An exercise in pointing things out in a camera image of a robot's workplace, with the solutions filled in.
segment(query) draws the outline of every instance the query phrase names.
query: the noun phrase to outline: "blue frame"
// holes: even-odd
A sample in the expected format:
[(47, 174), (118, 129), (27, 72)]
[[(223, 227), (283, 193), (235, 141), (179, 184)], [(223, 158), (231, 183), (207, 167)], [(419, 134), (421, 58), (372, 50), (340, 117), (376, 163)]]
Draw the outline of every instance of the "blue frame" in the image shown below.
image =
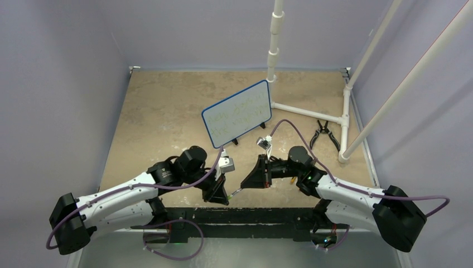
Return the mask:
[[(232, 97), (234, 97), (234, 96), (236, 96), (236, 95), (238, 95), (238, 94), (240, 94), (240, 93), (243, 93), (243, 92), (245, 92), (246, 90), (248, 90), (248, 89), (254, 87), (255, 85), (258, 85), (258, 84), (264, 83), (264, 82), (266, 82), (266, 90), (268, 91), (268, 96), (269, 96), (269, 98), (268, 98), (268, 102), (269, 102), (269, 119), (266, 120), (266, 121), (263, 121), (263, 122), (261, 122), (261, 123), (266, 123), (266, 122), (268, 122), (269, 120), (271, 120), (271, 118), (273, 117), (273, 111), (272, 111), (272, 109), (271, 109), (271, 95), (269, 95), (269, 83), (268, 83), (268, 81), (266, 81), (266, 79), (261, 80), (261, 81), (257, 82), (256, 84), (253, 84), (253, 85), (251, 85), (251, 86), (249, 86), (249, 87), (247, 87), (247, 88), (245, 88), (245, 89), (243, 89), (243, 90), (241, 90), (241, 91), (238, 91), (238, 92), (236, 92), (235, 94), (233, 94), (233, 95), (231, 95), (231, 96), (229, 96), (229, 97), (226, 97), (226, 98), (224, 98), (223, 100), (221, 100), (221, 101), (219, 101), (219, 102), (217, 102), (217, 103), (215, 103), (215, 104), (213, 104), (213, 105), (211, 105), (211, 106), (208, 106), (207, 108), (205, 108), (205, 109), (202, 111), (202, 113), (201, 113), (200, 115), (201, 115), (201, 117), (202, 117), (202, 120), (204, 121), (205, 129), (207, 130), (207, 133), (209, 134), (210, 142), (212, 142), (212, 146), (213, 146), (215, 149), (218, 149), (219, 147), (215, 147), (214, 141), (212, 140), (212, 137), (210, 136), (209, 128), (207, 127), (207, 123), (205, 122), (204, 112), (207, 111), (208, 109), (212, 108), (213, 106), (215, 106), (215, 105), (217, 105), (217, 104), (220, 104), (220, 103), (226, 101), (227, 99), (230, 99), (230, 98), (232, 98)], [(250, 132), (251, 130), (253, 130), (253, 129), (257, 128), (257, 127), (259, 127), (259, 125), (254, 126), (253, 128), (247, 130), (247, 132), (242, 133), (241, 135), (237, 136), (236, 138), (239, 138), (239, 137), (243, 136), (244, 134)]]

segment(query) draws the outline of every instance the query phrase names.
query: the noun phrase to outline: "beige tabletop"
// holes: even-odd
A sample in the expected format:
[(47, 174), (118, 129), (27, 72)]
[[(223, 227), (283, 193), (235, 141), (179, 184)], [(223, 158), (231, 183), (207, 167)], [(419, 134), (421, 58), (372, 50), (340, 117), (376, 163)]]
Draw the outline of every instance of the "beige tabletop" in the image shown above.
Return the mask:
[[(206, 107), (262, 80), (263, 71), (138, 71), (128, 87), (120, 119), (105, 166), (100, 189), (108, 189), (137, 176), (158, 161), (180, 155), (192, 145), (206, 150), (207, 166), (218, 151), (212, 147), (201, 118)], [(281, 72), (272, 92), (282, 104), (339, 116), (342, 112), (344, 81), (339, 72)], [(238, 138), (239, 145), (225, 146), (236, 170), (226, 174), (228, 194), (254, 168), (258, 154), (264, 150), (255, 144), (268, 135), (283, 118), (291, 120), (308, 141), (318, 128), (317, 120), (299, 114), (273, 109), (267, 128), (255, 128)], [(329, 129), (340, 140), (340, 126), (329, 123)], [(355, 117), (350, 111), (349, 143), (358, 134)], [(283, 123), (273, 136), (273, 155), (287, 158), (292, 146), (302, 145), (297, 133)], [(337, 151), (328, 135), (321, 135), (314, 147), (315, 155), (344, 180), (372, 186), (362, 148), (352, 154), (348, 164), (337, 160)], [(307, 197), (290, 179), (274, 179), (269, 189), (244, 189), (230, 200), (230, 207), (313, 207), (314, 197)], [(201, 190), (177, 190), (162, 196), (167, 207), (221, 207), (205, 203)]]

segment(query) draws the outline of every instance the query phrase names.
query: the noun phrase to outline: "purple cable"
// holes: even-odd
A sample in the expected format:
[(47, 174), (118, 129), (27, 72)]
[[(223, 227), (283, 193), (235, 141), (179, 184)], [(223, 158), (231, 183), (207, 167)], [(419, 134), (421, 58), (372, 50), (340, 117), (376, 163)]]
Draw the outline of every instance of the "purple cable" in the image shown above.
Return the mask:
[(160, 223), (160, 224), (145, 225), (145, 226), (142, 226), (142, 228), (143, 229), (156, 229), (158, 227), (165, 226), (165, 225), (168, 225), (168, 224), (173, 224), (175, 222), (186, 222), (186, 223), (189, 223), (189, 224), (193, 225), (195, 228), (197, 228), (197, 231), (200, 233), (200, 238), (201, 239), (200, 239), (200, 246), (199, 246), (199, 248), (197, 249), (196, 252), (194, 252), (192, 255), (189, 255), (187, 257), (172, 257), (172, 256), (169, 256), (169, 255), (165, 255), (163, 253), (157, 252), (157, 251), (151, 249), (150, 247), (148, 247), (148, 245), (146, 244), (146, 241), (145, 241), (145, 237), (143, 236), (144, 249), (148, 250), (151, 253), (157, 254), (161, 257), (164, 257), (166, 259), (170, 259), (170, 260), (173, 260), (173, 261), (187, 261), (187, 260), (190, 260), (191, 258), (197, 256), (197, 254), (199, 254), (199, 252), (202, 250), (202, 247), (204, 246), (204, 233), (202, 233), (202, 229), (196, 223), (194, 223), (192, 221), (188, 221), (186, 219), (174, 219), (172, 221), (163, 222), (163, 223)]
[[(165, 190), (180, 190), (180, 189), (187, 189), (187, 188), (190, 188), (190, 187), (193, 187), (195, 185), (198, 185), (199, 183), (201, 183), (202, 181), (204, 181), (205, 179), (207, 179), (207, 177), (210, 176), (210, 174), (212, 172), (214, 172), (215, 168), (217, 167), (217, 164), (219, 162), (219, 159), (220, 159), (220, 156), (221, 156), (221, 153), (223, 152), (223, 147), (220, 147), (220, 150), (219, 150), (219, 153), (217, 155), (217, 159), (215, 159), (215, 162), (212, 166), (212, 168), (202, 177), (200, 178), (199, 180), (191, 183), (191, 184), (188, 184), (188, 185), (185, 185), (185, 186), (163, 186), (163, 185), (156, 185), (156, 184), (145, 184), (145, 183), (137, 183), (137, 184), (133, 184), (132, 187), (133, 188), (136, 188), (136, 187), (151, 187), (151, 188), (157, 188), (157, 189), (165, 189)], [(93, 200), (90, 201), (90, 204), (94, 204), (106, 197), (109, 197), (111, 195), (114, 195), (114, 194), (117, 194), (117, 193), (120, 193), (122, 191), (125, 191), (125, 190), (130, 190), (130, 187), (129, 186), (124, 186), (124, 187), (121, 187), (121, 188), (118, 188), (118, 189), (115, 189), (111, 192), (108, 192), (104, 195), (101, 195)], [(48, 250), (53, 250), (55, 248), (57, 248), (57, 245), (56, 246), (51, 246), (51, 240), (54, 236), (54, 234), (57, 232), (57, 230), (66, 222), (68, 221), (73, 215), (75, 215), (76, 213), (79, 213), (81, 210), (85, 209), (87, 207), (87, 204), (84, 204), (76, 209), (74, 209), (74, 211), (72, 211), (71, 213), (69, 213), (69, 215), (67, 215), (66, 217), (64, 217), (64, 219), (62, 219), (53, 229), (52, 229), (52, 232), (49, 234), (48, 238), (47, 238), (47, 241), (46, 241), (46, 248)]]
[[(349, 190), (352, 190), (352, 191), (355, 191), (357, 193), (362, 193), (362, 194), (366, 194), (366, 195), (370, 195), (369, 192), (367, 191), (363, 191), (363, 190), (360, 190), (360, 189), (357, 189), (355, 187), (351, 187), (349, 185), (346, 185), (346, 184), (343, 184), (343, 183), (339, 183), (335, 180), (335, 177), (332, 175), (332, 172), (330, 172), (330, 170), (327, 168), (327, 166), (325, 166), (312, 152), (312, 150), (310, 149), (309, 145), (307, 144), (306, 140), (304, 139), (304, 137), (302, 136), (301, 132), (297, 129), (297, 127), (289, 120), (287, 119), (282, 119), (281, 121), (279, 121), (276, 126), (274, 127), (273, 131), (271, 132), (271, 134), (269, 134), (270, 136), (273, 136), (273, 134), (276, 132), (276, 129), (279, 127), (279, 125), (282, 123), (282, 122), (288, 122), (297, 132), (297, 134), (299, 134), (299, 137), (301, 138), (302, 142), (304, 143), (304, 145), (306, 146), (307, 150), (309, 151), (309, 153), (312, 155), (313, 159), (319, 164), (322, 166), (323, 169), (325, 169), (325, 171), (327, 171), (330, 179), (338, 186), (341, 186), (343, 188), (346, 188), (346, 189), (349, 189)], [(426, 197), (391, 197), (389, 195), (382, 195), (382, 194), (374, 194), (374, 193), (371, 193), (371, 196), (372, 197), (377, 197), (377, 198), (384, 198), (384, 199), (390, 199), (390, 200), (398, 200), (398, 201), (423, 201), (423, 200), (432, 200), (432, 199), (444, 199), (445, 201), (439, 205), (437, 208), (435, 208), (434, 210), (430, 211), (429, 213), (426, 214), (426, 217), (430, 217), (432, 215), (434, 215), (435, 213), (437, 213), (439, 210), (441, 210), (442, 208), (444, 208), (446, 205), (448, 205), (450, 203), (450, 198), (444, 196), (444, 195), (429, 195), (429, 196), (426, 196)]]

